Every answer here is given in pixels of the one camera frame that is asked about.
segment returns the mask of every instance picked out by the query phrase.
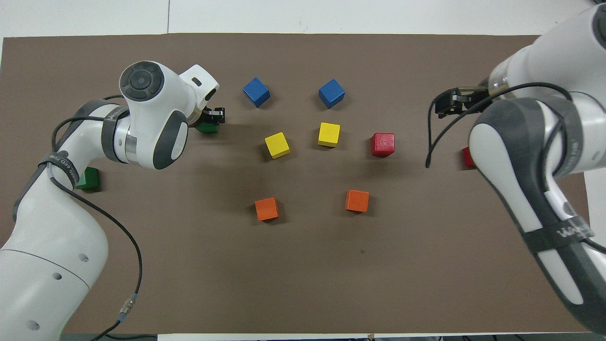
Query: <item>yellow cube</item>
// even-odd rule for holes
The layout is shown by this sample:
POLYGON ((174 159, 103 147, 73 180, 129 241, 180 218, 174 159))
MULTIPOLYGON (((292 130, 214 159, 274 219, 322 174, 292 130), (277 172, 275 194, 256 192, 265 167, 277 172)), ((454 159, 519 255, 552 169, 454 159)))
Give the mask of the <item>yellow cube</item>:
POLYGON ((279 158, 290 153, 290 148, 286 142, 286 137, 283 132, 279 132, 270 137, 265 138, 265 144, 269 150, 271 158, 279 158))
POLYGON ((341 131, 341 126, 338 124, 320 123, 318 144, 320 146, 336 147, 337 143, 339 143, 339 131, 341 131))

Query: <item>velcro strap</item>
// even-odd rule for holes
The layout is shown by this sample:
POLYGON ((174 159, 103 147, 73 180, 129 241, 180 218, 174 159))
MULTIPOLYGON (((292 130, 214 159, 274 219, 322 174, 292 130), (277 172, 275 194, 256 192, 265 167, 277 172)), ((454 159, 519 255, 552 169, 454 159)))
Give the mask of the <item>velcro strap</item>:
POLYGON ((40 163, 38 163, 38 166, 47 163, 54 164, 67 175, 72 183, 72 187, 76 187, 80 181, 80 175, 74 167, 74 164, 70 161, 70 159, 67 158, 66 154, 67 153, 64 151, 58 153, 50 152, 42 159, 42 161, 40 161, 40 163))
POLYGON ((105 154, 108 159, 115 162, 126 163, 118 159, 116 151, 113 147, 113 142, 116 135, 116 126, 118 125, 118 120, 127 116, 128 114, 128 107, 117 107, 108 113, 107 116, 105 116, 103 126, 101 127, 101 147, 103 148, 103 154, 105 154))
POLYGON ((585 220, 576 215, 551 226, 522 235, 532 254, 580 243, 594 233, 585 220))

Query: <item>white floor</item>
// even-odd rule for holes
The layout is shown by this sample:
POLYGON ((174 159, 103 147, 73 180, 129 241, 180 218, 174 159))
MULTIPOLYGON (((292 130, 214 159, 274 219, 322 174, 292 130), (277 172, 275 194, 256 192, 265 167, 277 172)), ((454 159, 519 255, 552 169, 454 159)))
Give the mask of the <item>white floor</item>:
MULTIPOLYGON (((181 32, 540 35, 592 5, 591 0, 0 0, 0 38, 181 32)), ((606 169, 587 172, 585 180, 592 225, 606 225, 606 210, 601 209, 606 204, 606 169)), ((395 334, 375 334, 388 336, 395 334)), ((280 337, 180 334, 160 340, 269 338, 280 337)))

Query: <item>red cube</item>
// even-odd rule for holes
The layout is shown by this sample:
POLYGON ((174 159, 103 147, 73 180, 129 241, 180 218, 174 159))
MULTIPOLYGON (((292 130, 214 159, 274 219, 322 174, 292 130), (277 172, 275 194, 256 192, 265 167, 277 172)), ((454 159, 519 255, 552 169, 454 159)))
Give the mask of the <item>red cube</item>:
POLYGON ((395 136, 393 133, 375 133, 372 138, 372 155, 387 157, 395 152, 395 136))
POLYGON ((463 161, 465 162, 465 165, 470 168, 475 168, 476 163, 473 162, 473 159, 471 158, 471 152, 469 151, 469 147, 463 148, 462 151, 463 151, 463 161))

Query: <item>blue block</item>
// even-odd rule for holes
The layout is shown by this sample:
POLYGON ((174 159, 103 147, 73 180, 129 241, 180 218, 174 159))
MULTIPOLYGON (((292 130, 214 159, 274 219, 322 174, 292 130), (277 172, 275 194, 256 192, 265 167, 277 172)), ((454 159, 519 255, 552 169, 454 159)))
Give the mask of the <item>blue block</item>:
POLYGON ((257 77, 254 77, 253 80, 248 82, 248 84, 246 84, 242 90, 246 94, 246 97, 248 97, 257 108, 270 97, 269 89, 265 86, 265 84, 261 83, 257 77))
POLYGON ((318 95, 324 105, 330 109, 345 97, 345 90, 333 79, 320 88, 318 95))

